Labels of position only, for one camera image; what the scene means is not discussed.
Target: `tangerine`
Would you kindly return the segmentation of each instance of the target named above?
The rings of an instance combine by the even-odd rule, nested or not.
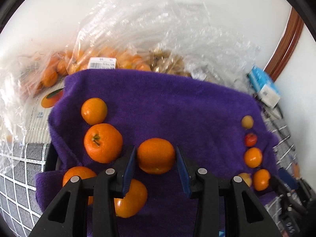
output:
[[[134,64],[144,63],[144,59],[139,54],[136,54],[132,57],[132,63]]]
[[[271,178],[271,175],[268,170],[266,169],[260,169],[257,172],[254,173],[252,177],[252,184],[253,187],[257,191],[263,191],[269,186],[269,179]]]
[[[130,189],[123,199],[114,198],[115,213],[119,217],[127,218],[137,214],[147,201],[146,186],[136,179],[132,179]]]
[[[110,46],[105,46],[99,51],[98,57],[115,58],[117,54],[117,50],[113,49]]]
[[[150,66],[147,65],[147,64],[139,64],[139,65],[137,65],[136,70],[151,71]]]
[[[87,64],[87,63],[84,63],[84,64],[82,64],[82,65],[80,66],[79,71],[86,70],[86,69],[88,69],[88,64]]]
[[[163,174],[172,169],[176,154],[170,142],[160,138],[144,141],[137,150],[140,169],[148,174]]]
[[[119,157],[123,138],[114,126],[97,124],[86,132],[83,144],[91,159],[99,163],[110,163]]]
[[[86,50],[80,57],[77,58],[77,64],[78,65],[83,65],[87,64],[90,60],[91,57],[97,57],[98,56],[98,51],[90,48]]]
[[[53,70],[56,70],[57,64],[59,63],[60,58],[61,57],[58,53],[53,54],[47,64],[47,68],[52,68]]]
[[[244,162],[250,168],[258,167],[262,162],[262,152],[258,148],[250,148],[244,154]]]
[[[36,87],[34,96],[38,95],[41,92],[42,89],[43,89],[43,84],[41,82],[39,82],[37,87]]]
[[[63,58],[60,60],[60,62],[58,63],[57,65],[57,73],[61,76],[66,76],[68,75],[68,72],[67,72],[67,69],[66,69],[66,66],[68,64],[66,63],[66,60]]]
[[[107,115],[107,106],[100,98],[86,100],[81,107],[81,116],[89,125],[100,124]]]
[[[127,61],[132,63],[133,56],[128,51],[124,51],[116,55],[116,61],[119,66],[121,66],[123,63],[126,63]]]
[[[69,181],[70,178],[73,176],[79,176],[81,179],[87,179],[91,177],[97,176],[96,173],[94,173],[91,169],[84,167],[84,166],[75,166],[69,169],[63,177],[63,186]],[[92,204],[93,202],[93,196],[89,197],[88,205]]]
[[[67,72],[69,75],[72,75],[80,70],[80,65],[76,63],[70,63],[70,65],[67,67]]]
[[[42,74],[41,83],[45,87],[52,87],[56,84],[58,79],[58,74],[53,68],[47,68]]]
[[[66,61],[69,61],[72,58],[72,51],[66,50],[58,53]]]
[[[124,62],[119,64],[119,68],[120,69],[134,69],[135,66],[130,61],[124,61]]]

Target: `gray grid pattern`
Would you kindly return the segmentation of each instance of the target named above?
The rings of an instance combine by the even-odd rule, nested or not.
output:
[[[0,173],[0,213],[17,237],[27,237],[42,212],[35,198],[35,174],[44,171],[49,144],[27,143],[21,157],[0,153],[17,162]]]
[[[262,116],[267,129],[274,133],[279,140],[279,143],[273,147],[278,168],[285,168],[293,176],[294,172],[292,169],[292,164],[294,161],[297,163],[297,157],[295,146],[291,139],[291,134],[285,120],[274,117],[274,115],[270,114],[268,111],[265,111]],[[292,197],[294,200],[300,203],[296,193],[293,193]],[[280,207],[280,198],[276,197],[269,204],[267,204],[265,208],[269,212],[274,222],[277,224],[279,230],[282,231],[284,227],[279,220],[279,215],[281,214],[282,210]]]
[[[285,121],[276,119],[269,113],[263,113],[262,117],[267,129],[279,139],[279,143],[274,147],[276,164],[293,175],[291,165],[296,160],[296,153]],[[27,237],[42,215],[35,200],[34,175],[43,172],[48,148],[49,144],[28,143],[21,158],[0,153],[8,159],[19,161],[12,171],[0,174],[0,213],[18,237]],[[276,197],[265,207],[279,229],[283,230],[279,221],[279,198]]]

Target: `purple towel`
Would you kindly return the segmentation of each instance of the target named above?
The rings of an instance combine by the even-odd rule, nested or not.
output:
[[[80,109],[92,97],[106,102],[105,122],[122,134],[123,148],[130,144],[138,147],[149,138],[163,138],[174,146],[180,145],[199,166],[229,179],[242,172],[255,172],[243,161],[247,150],[244,136],[254,132],[258,136],[256,147],[263,151],[261,167],[271,175],[277,173],[272,149],[275,138],[266,130],[260,108],[251,96],[166,74],[85,70],[66,77],[64,95],[49,116],[52,144],[62,161],[62,170],[36,176],[36,197],[42,210],[61,189],[65,169],[86,166],[99,173],[110,167],[91,160],[83,147],[89,125]],[[254,118],[251,131],[241,127],[245,115]],[[118,218],[120,236],[192,236],[197,201],[184,195],[176,166],[163,175],[149,175],[136,167],[134,178],[145,184],[148,199],[136,216]],[[263,204],[275,195],[268,191],[257,194]],[[91,208],[88,232],[91,235]]]

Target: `wooden trim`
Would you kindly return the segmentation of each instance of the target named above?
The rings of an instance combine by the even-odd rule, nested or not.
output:
[[[292,8],[284,35],[268,65],[264,69],[273,81],[278,78],[290,59],[301,35],[303,26],[303,20],[296,10]]]

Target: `plastic bag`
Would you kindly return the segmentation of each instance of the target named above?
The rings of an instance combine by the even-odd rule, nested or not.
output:
[[[64,51],[38,52],[0,68],[0,172],[23,152],[34,97],[89,68],[92,57],[114,58],[119,69],[182,75],[248,92],[244,68],[254,64],[258,49],[242,35],[212,26],[204,4],[101,0]]]
[[[243,92],[243,69],[259,51],[242,35],[212,26],[204,5],[174,0],[102,0],[68,47],[69,74],[86,69],[90,57],[115,57],[117,68],[192,76]]]

